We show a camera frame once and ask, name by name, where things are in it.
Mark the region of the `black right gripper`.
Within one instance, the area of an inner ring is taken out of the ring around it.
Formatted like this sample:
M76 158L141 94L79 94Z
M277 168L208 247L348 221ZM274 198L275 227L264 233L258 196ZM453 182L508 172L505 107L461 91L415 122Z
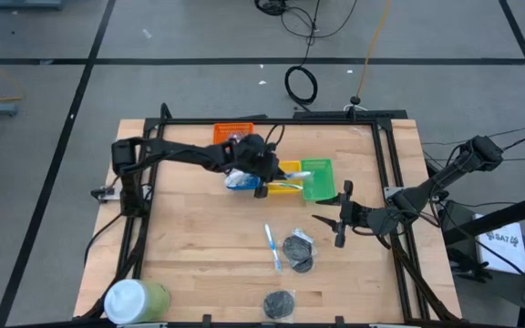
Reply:
M313 218L327 224L332 232L335 233L335 247L343 248L345 246L345 229L368 228L367 217L372 208L365 207L352 201L354 184L351 180L344 181L344 191L327 200L317 200L318 205L339 206L339 220L331 220L319 215L313 215Z

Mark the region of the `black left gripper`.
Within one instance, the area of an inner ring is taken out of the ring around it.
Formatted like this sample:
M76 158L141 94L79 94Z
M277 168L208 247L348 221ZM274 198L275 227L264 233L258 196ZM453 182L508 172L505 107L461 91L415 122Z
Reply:
M268 196L266 183L287 180L285 172L279 168L276 148L276 143L268 143L258 134L247 135L233 146L233 167L261 180L254 190L256 199Z

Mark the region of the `white shower cap bag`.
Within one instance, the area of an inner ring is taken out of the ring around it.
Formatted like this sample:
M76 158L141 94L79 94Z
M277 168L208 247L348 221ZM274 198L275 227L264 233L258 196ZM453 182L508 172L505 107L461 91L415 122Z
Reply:
M250 186L251 176L240 170L231 170L225 179L225 186L231 190L245 189Z

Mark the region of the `yellow plastic basket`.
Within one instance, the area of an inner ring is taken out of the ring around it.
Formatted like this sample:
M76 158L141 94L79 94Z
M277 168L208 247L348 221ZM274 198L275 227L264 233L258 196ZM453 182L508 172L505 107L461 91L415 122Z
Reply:
M285 173L301 171L301 163L296 160L281 161L279 163L279 168ZM275 181L275 182L287 182L287 183L294 183L294 184L299 184L303 186L302 179L287 179L287 180ZM282 189L282 188L276 189L276 188L268 186L269 194L300 194L302 191L303 190L292 190L292 189Z

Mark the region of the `green plastic basket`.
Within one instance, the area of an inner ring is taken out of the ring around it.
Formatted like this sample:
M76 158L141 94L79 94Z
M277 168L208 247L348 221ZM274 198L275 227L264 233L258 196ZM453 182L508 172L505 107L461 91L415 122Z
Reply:
M302 159L301 169L311 172L311 176L303 181L303 198L306 201L327 200L336 195L330 159Z

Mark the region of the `orange plastic basket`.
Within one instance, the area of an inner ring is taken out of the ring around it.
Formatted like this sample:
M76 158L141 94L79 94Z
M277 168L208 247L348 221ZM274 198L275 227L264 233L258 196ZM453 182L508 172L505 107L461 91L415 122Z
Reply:
M247 135L252 134L254 124L251 122L231 122L231 123L216 123L213 125L213 144L220 144L227 141L227 137L234 131L240 131Z

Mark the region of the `black metal beam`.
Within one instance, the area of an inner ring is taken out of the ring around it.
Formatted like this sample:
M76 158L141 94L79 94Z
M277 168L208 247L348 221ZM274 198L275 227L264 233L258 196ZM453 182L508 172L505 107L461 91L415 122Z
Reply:
M457 224L455 228L443 233L444 242L446 245L451 245L463 241L469 236L478 236L522 220L525 220L525 200L507 208L493 211L480 219Z

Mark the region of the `white printed box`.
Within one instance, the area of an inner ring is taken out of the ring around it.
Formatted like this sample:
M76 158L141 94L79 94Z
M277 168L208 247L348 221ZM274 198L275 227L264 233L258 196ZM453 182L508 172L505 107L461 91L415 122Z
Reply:
M510 261L520 271L525 272L525 245L518 223L511 223L494 231L480 234L476 237L476 241L478 259L481 263L486 262L488 269L497 272L519 274L515 268L507 264L500 257L480 246L480 243L483 243L502 258Z

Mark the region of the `green canister with white lid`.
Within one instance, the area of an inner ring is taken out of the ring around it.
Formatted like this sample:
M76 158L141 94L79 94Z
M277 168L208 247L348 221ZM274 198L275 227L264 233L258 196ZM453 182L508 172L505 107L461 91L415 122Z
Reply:
M114 324L151 322L169 309L170 293L157 282L125 279L108 289L103 306Z

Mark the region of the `black metal table frame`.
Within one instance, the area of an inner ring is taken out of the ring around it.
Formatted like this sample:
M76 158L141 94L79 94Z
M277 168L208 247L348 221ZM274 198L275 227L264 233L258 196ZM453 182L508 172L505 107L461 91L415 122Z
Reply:
M361 138L351 127L368 127ZM258 119L256 133L277 143L280 159L330 159L335 186L353 181L355 201L379 208L383 188L415 186L427 177L417 126L397 113ZM318 205L299 194L228 190L221 174L202 167L164 161L141 174L151 188L148 216L123 218L115 201L100 206L99 239L92 245L76 301L76 315L98 303L118 271L159 282L170 292L168 324L260 323L263 300L286 290L295 299L295 323L401 323L430 319L434 312L399 261L376 238L348 232L336 248L330 228L313 218L338 216L336 206ZM282 270L264 224L271 227ZM295 272L283 254L293 229L314 239L314 267ZM127 258L133 263L127 265Z

